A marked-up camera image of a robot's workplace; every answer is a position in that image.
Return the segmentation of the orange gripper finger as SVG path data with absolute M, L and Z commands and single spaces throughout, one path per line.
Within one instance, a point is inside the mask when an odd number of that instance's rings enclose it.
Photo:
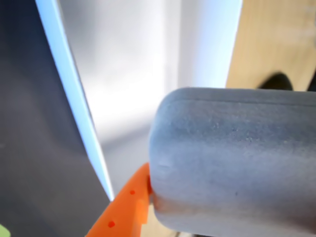
M 142 165 L 87 233 L 88 237 L 139 237 L 147 223 L 152 188 L 149 163 Z

